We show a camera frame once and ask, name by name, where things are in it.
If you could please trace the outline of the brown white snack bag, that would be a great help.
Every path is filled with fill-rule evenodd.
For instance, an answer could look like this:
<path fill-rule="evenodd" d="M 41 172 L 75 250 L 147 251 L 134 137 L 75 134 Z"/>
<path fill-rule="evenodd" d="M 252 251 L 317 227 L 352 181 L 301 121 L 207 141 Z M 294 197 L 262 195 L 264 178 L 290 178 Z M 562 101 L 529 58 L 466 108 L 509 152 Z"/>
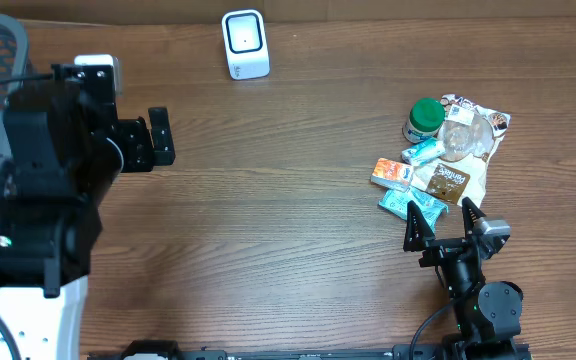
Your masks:
<path fill-rule="evenodd" d="M 412 186 L 445 202 L 465 198 L 480 206 L 486 194 L 487 170 L 511 124 L 511 115 L 486 108 L 463 96 L 445 94 L 446 117 L 436 138 L 445 153 L 413 173 Z"/>

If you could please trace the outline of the orange snack packet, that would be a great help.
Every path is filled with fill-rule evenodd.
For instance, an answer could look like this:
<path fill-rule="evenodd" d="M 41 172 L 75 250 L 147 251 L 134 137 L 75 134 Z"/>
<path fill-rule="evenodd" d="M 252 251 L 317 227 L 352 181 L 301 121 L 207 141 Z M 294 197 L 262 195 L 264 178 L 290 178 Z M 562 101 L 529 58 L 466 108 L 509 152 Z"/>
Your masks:
<path fill-rule="evenodd" d="M 414 167 L 389 160 L 379 158 L 370 180 L 372 183 L 397 191 L 406 191 L 412 182 Z"/>

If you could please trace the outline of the teal tissue pack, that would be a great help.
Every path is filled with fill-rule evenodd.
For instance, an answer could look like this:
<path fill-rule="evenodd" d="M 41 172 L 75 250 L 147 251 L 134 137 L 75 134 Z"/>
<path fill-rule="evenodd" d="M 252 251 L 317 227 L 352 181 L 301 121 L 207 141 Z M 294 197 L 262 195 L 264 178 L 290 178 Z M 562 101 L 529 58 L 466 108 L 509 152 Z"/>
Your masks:
<path fill-rule="evenodd" d="M 401 156 L 404 162 L 417 167 L 433 161 L 445 153 L 446 148 L 443 142 L 432 137 L 404 150 Z"/>

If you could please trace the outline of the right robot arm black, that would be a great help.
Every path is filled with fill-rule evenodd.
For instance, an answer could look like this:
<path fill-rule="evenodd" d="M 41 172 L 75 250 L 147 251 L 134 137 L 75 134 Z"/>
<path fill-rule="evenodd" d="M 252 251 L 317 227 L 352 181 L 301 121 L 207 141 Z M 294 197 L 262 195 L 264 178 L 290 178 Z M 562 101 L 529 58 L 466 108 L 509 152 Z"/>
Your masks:
<path fill-rule="evenodd" d="M 521 333 L 523 292 L 508 281 L 486 281 L 482 264 L 500 252 L 511 227 L 489 217 L 470 198 L 462 200 L 464 235 L 438 239 L 414 202 L 407 205 L 403 250 L 419 252 L 419 266 L 435 270 L 449 302 L 430 315 L 403 351 L 414 359 L 529 359 L 527 345 L 516 345 Z M 418 346 L 422 332 L 439 316 L 453 311 L 458 331 L 429 350 Z"/>

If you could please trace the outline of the green lid jar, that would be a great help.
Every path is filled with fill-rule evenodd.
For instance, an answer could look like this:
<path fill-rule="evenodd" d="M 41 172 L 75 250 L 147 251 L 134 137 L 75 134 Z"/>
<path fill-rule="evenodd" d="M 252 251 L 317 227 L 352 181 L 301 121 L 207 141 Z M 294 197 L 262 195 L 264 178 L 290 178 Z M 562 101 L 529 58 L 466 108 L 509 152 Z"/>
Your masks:
<path fill-rule="evenodd" d="M 445 120 L 445 108 L 435 99 L 419 99 L 411 108 L 402 127 L 404 137 L 411 143 L 420 143 L 433 137 Z"/>

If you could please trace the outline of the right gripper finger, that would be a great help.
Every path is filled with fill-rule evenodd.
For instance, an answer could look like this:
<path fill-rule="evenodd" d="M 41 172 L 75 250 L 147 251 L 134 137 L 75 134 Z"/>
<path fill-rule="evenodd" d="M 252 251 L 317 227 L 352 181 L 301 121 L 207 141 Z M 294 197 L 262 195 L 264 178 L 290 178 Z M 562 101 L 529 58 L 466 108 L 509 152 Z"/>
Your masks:
<path fill-rule="evenodd" d="M 461 205 L 464 231 L 466 235 L 469 235 L 473 233 L 475 222 L 485 217 L 485 213 L 481 211 L 469 197 L 464 197 Z"/>
<path fill-rule="evenodd" d="M 435 234 L 419 206 L 414 201 L 407 204 L 406 231 L 403 243 L 405 252 L 424 251 L 430 242 L 435 240 Z"/>

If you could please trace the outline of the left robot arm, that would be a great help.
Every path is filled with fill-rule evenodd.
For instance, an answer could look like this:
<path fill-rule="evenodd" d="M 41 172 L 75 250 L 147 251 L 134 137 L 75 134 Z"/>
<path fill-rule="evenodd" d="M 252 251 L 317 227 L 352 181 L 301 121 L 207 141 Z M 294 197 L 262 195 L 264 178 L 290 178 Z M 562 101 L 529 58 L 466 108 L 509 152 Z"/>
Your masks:
<path fill-rule="evenodd" d="M 14 78 L 0 109 L 0 359 L 75 359 L 99 207 L 117 177 L 176 158 L 169 115 L 117 114 L 117 67 Z"/>

